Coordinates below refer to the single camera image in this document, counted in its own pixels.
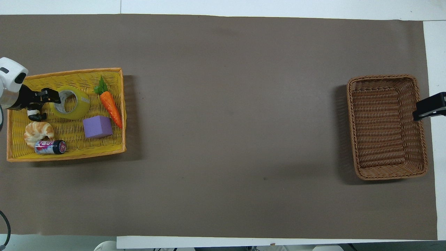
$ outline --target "purple cube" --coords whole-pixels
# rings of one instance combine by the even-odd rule
[[[102,138],[113,134],[110,118],[96,116],[83,120],[85,137]]]

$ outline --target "orange carrot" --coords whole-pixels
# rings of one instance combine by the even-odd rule
[[[104,79],[102,78],[102,76],[99,80],[99,86],[95,87],[95,92],[99,94],[99,99],[101,100],[102,105],[110,114],[113,122],[122,129],[121,115],[119,115],[119,111],[116,108],[115,100],[113,99],[112,94],[108,91],[107,85],[104,83]]]

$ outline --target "basket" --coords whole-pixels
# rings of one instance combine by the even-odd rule
[[[412,112],[419,101],[411,75],[370,75],[347,85],[355,171],[363,180],[422,176],[427,171],[421,121]]]
[[[103,107],[99,95],[93,92],[93,88],[99,84],[101,76],[115,99],[116,107],[121,113],[123,128],[121,130],[112,122],[113,135],[103,138],[86,138],[83,131],[83,119],[97,115],[110,117]],[[67,143],[67,150],[62,155],[38,155],[34,153],[34,149],[28,147],[23,140],[25,127],[31,122],[28,119],[26,109],[20,111],[8,110],[7,161],[33,162],[81,159],[126,151],[125,128],[127,115],[121,68],[100,68],[34,75],[26,77],[23,84],[34,91],[40,91],[42,88],[58,89],[62,85],[75,87],[88,95],[90,109],[84,117],[77,120],[68,120],[55,116],[49,104],[43,106],[41,112],[47,113],[48,118],[46,122],[53,126],[54,139],[64,140]],[[67,109],[72,109],[73,107],[74,103],[71,104],[71,107],[66,105]]]

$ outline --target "tape roll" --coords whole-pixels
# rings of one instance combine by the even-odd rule
[[[53,111],[56,116],[76,120],[85,116],[88,109],[90,109],[90,99],[85,92],[67,85],[60,87],[57,91],[59,92],[61,103],[50,104],[51,111]],[[76,98],[76,105],[71,111],[67,112],[65,110],[65,101],[68,97],[73,95]]]

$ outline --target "carrot top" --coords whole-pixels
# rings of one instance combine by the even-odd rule
[[[95,93],[101,95],[102,93],[108,91],[107,85],[104,82],[104,79],[101,76],[101,79],[99,80],[99,86],[95,87]]]

